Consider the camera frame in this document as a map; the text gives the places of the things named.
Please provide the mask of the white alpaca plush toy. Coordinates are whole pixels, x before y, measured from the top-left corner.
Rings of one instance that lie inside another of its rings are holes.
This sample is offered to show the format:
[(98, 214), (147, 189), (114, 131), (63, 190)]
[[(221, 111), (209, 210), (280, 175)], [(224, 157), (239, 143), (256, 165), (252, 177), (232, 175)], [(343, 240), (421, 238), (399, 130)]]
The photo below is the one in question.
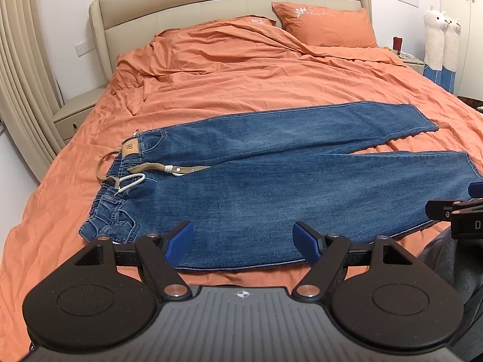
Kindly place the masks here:
[(445, 50), (445, 33), (449, 26), (444, 13), (430, 7), (425, 11), (425, 56), (423, 75), (440, 85)]

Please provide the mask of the white wardrobe door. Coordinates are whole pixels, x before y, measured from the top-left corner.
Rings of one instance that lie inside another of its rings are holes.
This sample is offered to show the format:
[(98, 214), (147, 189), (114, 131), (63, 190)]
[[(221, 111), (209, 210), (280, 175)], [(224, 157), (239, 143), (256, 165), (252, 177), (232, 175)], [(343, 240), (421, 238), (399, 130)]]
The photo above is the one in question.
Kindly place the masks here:
[(453, 94), (482, 99), (482, 0), (440, 0), (440, 10), (461, 24)]

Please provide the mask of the grey trousers of operator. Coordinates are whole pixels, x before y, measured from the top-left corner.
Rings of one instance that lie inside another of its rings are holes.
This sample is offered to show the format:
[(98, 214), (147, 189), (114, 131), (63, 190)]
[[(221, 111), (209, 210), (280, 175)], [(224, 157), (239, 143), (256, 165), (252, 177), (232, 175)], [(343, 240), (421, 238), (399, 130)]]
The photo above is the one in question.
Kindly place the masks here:
[(463, 300), (462, 321), (449, 342), (452, 352), (464, 361), (481, 361), (482, 241), (455, 240), (448, 228), (428, 243), (419, 259)]

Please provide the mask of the red cup on nightstand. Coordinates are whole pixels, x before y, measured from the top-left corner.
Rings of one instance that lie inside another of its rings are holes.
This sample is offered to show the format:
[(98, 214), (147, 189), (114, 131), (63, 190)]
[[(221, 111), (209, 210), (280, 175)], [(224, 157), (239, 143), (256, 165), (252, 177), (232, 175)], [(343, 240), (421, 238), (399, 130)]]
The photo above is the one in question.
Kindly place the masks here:
[(397, 54), (401, 53), (403, 38), (393, 37), (392, 50)]

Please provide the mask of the white wall switch plate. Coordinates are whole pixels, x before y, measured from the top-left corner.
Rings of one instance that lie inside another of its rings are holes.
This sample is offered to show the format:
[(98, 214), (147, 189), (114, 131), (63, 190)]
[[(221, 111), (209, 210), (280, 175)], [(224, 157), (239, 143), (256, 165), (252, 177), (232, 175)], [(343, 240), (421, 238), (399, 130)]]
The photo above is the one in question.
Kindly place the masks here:
[(84, 41), (75, 46), (77, 56), (83, 56), (92, 50), (90, 41)]

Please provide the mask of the right nightstand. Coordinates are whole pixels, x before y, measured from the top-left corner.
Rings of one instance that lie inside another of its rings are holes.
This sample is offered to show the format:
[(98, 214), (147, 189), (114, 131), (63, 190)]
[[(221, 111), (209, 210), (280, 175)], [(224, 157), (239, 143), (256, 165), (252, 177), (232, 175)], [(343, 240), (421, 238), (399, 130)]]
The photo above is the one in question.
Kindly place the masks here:
[(423, 61), (406, 52), (397, 52), (397, 50), (393, 50), (392, 52), (396, 54), (408, 67), (414, 69), (417, 73), (419, 73), (419, 75), (423, 75), (425, 67)]

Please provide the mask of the orange duvet cover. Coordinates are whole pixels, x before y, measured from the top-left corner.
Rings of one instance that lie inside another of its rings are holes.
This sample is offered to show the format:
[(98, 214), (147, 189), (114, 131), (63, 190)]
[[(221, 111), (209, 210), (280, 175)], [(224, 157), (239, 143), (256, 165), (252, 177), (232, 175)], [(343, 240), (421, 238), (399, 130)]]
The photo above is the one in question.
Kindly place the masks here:
[(7, 236), (2, 360), (27, 353), (24, 297), (84, 246), (78, 231), (100, 187), (95, 171), (109, 168), (109, 152), (123, 140), (222, 114), (361, 100), (411, 104), (438, 126), (379, 151), (465, 151), (481, 166), (481, 114), (379, 47), (308, 46), (276, 26), (238, 18), (166, 30), (122, 55), (106, 91)]

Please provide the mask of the beige upholstered headboard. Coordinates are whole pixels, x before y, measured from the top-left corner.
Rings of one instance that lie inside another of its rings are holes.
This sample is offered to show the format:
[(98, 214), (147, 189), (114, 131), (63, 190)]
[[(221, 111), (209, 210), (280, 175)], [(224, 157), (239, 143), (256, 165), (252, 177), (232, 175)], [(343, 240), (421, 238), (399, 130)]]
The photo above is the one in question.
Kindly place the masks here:
[(372, 10), (372, 0), (94, 0), (89, 19), (101, 71), (109, 80), (120, 55), (167, 29), (255, 15), (275, 19), (273, 2), (301, 2), (336, 10)]

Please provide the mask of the beige left nightstand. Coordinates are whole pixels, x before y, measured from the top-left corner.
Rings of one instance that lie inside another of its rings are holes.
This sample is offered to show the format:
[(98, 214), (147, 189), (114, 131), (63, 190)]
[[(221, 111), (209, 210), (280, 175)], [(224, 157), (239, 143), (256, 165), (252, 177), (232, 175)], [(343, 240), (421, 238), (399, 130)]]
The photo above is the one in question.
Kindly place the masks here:
[(78, 131), (105, 89), (105, 87), (98, 87), (68, 100), (53, 116), (56, 129), (65, 144)]

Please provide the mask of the orange pillow with logo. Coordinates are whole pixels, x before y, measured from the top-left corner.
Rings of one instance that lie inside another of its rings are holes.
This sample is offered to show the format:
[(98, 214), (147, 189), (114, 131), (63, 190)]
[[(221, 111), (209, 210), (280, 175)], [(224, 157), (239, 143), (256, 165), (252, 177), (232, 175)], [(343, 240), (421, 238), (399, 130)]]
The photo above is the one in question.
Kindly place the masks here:
[(366, 9), (336, 10), (326, 7), (272, 2), (283, 29), (301, 42), (316, 47), (377, 47)]

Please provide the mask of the beige curtain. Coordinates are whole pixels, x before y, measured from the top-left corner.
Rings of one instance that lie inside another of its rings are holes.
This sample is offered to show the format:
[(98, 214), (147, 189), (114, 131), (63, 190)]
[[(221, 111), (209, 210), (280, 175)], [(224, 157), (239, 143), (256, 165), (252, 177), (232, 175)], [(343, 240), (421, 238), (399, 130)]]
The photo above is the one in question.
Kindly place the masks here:
[(65, 146), (53, 120), (63, 106), (37, 0), (1, 0), (1, 120), (41, 181)]

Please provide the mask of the blue denim jeans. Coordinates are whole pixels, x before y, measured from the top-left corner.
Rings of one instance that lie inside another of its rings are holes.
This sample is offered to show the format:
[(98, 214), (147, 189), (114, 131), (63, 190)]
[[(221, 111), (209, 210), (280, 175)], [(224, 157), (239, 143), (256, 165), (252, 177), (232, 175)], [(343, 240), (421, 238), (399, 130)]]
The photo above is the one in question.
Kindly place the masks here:
[(425, 228), (434, 198), (467, 198), (482, 175), (458, 151), (374, 147), (437, 126), (416, 107), (359, 101), (227, 114), (139, 132), (122, 144), (80, 228), (132, 243), (186, 221), (186, 271), (289, 265), (292, 229), (370, 242)]

